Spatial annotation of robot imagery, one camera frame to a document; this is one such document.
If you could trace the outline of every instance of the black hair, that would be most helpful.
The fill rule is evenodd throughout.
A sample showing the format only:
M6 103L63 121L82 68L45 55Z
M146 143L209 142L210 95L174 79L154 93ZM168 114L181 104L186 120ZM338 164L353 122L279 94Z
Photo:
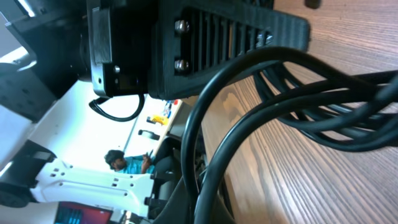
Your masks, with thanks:
M123 159L123 157L124 157L124 152L114 149L109 150L108 153L104 156L105 162L110 166L111 169L114 169L112 163L116 159Z

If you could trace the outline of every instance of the vent slot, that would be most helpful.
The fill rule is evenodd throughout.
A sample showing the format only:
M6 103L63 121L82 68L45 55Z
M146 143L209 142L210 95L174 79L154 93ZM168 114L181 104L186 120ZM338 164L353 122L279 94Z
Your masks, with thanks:
M181 58L190 62L191 73L220 65L268 44L270 33L267 31L209 12L188 8L182 19L189 21L190 33L181 36Z

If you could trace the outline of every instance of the man's hand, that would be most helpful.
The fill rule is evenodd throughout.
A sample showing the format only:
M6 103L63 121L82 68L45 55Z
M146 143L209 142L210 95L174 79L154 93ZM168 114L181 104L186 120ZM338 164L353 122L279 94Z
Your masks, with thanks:
M144 158L144 162L142 162L141 165L141 174L145 174L147 172L147 169L149 168L149 166L152 164L152 161L150 160L150 158L146 155L142 155Z

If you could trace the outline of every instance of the thin black wire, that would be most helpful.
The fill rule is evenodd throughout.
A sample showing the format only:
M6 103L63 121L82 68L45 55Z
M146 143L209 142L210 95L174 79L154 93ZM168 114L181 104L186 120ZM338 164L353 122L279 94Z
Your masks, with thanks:
M108 119L111 119L112 121L117 121L117 122L126 122L126 121L131 121L134 118L136 118L141 113L141 111L144 107L144 103L145 103L144 94L140 93L140 94L138 94L138 97L139 97L139 103L138 103L137 110L131 116L128 116L127 118L117 118L117 117L109 115L105 111L103 111L99 105L104 103L105 101L107 101L108 99L106 99L106 98L98 98L97 100L91 101L88 105L90 106L91 109L93 109L93 111L100 114L101 116L104 116L105 118L108 118Z
M201 197L198 199L199 188L193 167L195 154L195 141L198 134L200 123L217 93L237 74L258 63L268 60L279 60L283 62L297 63L308 68L327 80L317 83L284 90L285 92L274 96L269 88L261 88L259 84L261 77L255 76L256 88L260 96L265 101L246 114L230 130L223 142L220 144L213 159L208 167L205 181L201 186ZM367 151L386 146L398 137L398 117L395 114L380 114L379 110L386 105L396 101L398 93L398 78L381 88L377 84L385 84L396 75L396 71L384 72L379 77L375 74L347 76L327 64L301 52L281 47L257 49L248 53L245 57L238 58L233 64L221 69L215 77L207 84L190 114L182 141L182 171L185 186L190 195L191 203L197 201L195 223L209 223L213 200L216 196L217 186L224 174L233 154L236 152L242 141L250 135L256 128L268 122L270 119L278 118L283 122L291 122L293 125L310 124L308 130L300 130L306 136L316 142L326 142L325 145L336 146L339 150L345 151ZM285 80L278 77L269 77L269 81L276 88L286 88L284 82L294 82L294 78L288 77ZM351 103L368 101L358 109L352 109L339 105L340 103ZM335 112L324 112L318 106L329 106ZM296 113L301 121L297 121L291 112ZM312 112L313 116L318 116L318 121L308 121L304 112ZM324 119L336 120L341 124L328 124ZM378 130L367 131L353 128L351 123L358 125L362 122L367 126L367 122L375 119L384 119ZM338 131L350 134L353 140L337 141L324 136L322 133L311 132L313 130L327 130L322 125Z

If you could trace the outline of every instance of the wood grain surface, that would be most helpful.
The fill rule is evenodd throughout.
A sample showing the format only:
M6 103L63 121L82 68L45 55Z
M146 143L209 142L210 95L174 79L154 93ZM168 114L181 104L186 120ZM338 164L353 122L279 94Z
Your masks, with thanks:
M349 73L398 69L398 1L275 0L308 19L309 53ZM295 65L305 82L320 78ZM260 99L252 78L227 86L202 122L211 159L237 120ZM237 223L398 223L398 151L346 153L271 121L247 138L225 173Z

